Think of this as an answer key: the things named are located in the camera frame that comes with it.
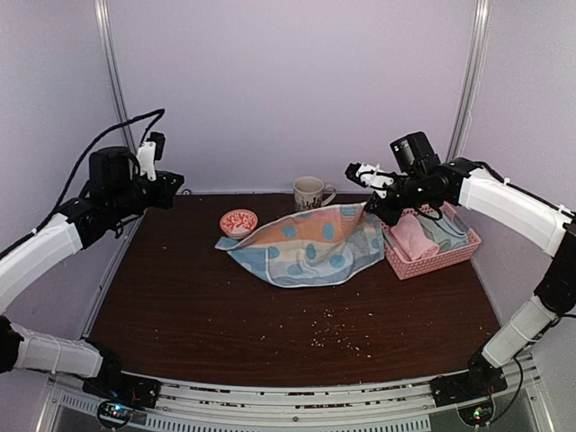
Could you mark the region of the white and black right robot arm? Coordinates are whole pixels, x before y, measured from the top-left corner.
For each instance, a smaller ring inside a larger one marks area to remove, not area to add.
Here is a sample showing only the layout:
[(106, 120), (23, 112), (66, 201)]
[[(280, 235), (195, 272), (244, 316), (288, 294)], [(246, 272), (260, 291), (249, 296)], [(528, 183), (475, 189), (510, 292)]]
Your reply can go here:
[(396, 139), (391, 152), (399, 168), (350, 166), (346, 174), (373, 190), (367, 210), (388, 226), (406, 210), (449, 203), (481, 223), (494, 247), (481, 248), (473, 261), (481, 283), (497, 307), (504, 306), (497, 283), (526, 296), (500, 318), (500, 329), (470, 358), (461, 380), (470, 397), (482, 396), (499, 369), (535, 346), (575, 307), (575, 213), (513, 184), (488, 163), (456, 157), (440, 160), (427, 135)]

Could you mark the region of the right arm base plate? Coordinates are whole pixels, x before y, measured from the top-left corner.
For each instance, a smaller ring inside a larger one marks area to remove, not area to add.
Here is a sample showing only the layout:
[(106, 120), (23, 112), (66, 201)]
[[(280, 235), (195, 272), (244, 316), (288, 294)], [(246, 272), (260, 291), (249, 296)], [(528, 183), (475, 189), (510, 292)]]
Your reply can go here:
[(469, 371), (452, 375), (440, 375), (429, 382), (436, 406), (444, 407), (461, 404), (481, 398), (488, 398), (494, 392), (508, 388), (506, 378), (498, 373), (487, 383), (474, 383)]

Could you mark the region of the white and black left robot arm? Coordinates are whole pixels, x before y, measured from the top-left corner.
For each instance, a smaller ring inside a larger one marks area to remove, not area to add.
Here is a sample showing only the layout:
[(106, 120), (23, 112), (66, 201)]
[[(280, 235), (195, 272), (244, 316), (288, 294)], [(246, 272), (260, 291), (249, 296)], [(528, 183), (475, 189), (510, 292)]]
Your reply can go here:
[[(89, 179), (77, 198), (1, 255), (1, 309), (52, 267), (91, 247), (107, 232), (120, 237), (149, 208), (169, 209), (182, 175), (158, 171), (163, 144), (144, 141), (136, 153), (102, 148), (89, 158)], [(88, 380), (111, 400), (129, 392), (120, 358), (105, 347), (29, 330), (1, 318), (1, 370), (28, 369), (72, 374)]]

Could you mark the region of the large pink towel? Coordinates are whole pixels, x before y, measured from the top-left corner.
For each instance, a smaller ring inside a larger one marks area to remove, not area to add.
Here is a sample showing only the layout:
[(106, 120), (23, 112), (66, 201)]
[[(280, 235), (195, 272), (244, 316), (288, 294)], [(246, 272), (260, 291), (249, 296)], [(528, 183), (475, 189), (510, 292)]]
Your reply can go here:
[(413, 214), (402, 216), (390, 228), (390, 233), (410, 261), (433, 257), (440, 251), (440, 246), (426, 237), (419, 220)]

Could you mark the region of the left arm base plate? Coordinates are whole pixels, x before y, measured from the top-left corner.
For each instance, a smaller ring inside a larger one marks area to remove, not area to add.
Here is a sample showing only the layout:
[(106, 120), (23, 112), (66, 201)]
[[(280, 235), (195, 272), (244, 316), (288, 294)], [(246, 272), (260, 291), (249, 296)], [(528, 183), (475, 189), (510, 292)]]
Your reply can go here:
[(101, 378), (82, 378), (81, 381), (84, 392), (138, 410), (154, 409), (161, 390), (160, 381), (127, 373), (122, 373), (117, 383)]

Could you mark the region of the blue patterned cloth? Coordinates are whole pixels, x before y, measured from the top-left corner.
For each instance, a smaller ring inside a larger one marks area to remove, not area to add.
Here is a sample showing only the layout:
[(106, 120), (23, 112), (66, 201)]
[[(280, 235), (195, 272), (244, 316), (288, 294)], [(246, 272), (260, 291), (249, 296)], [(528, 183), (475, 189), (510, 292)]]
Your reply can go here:
[(385, 258), (380, 220), (364, 207), (358, 202), (297, 212), (242, 240), (222, 237), (215, 248), (279, 288), (343, 284)]

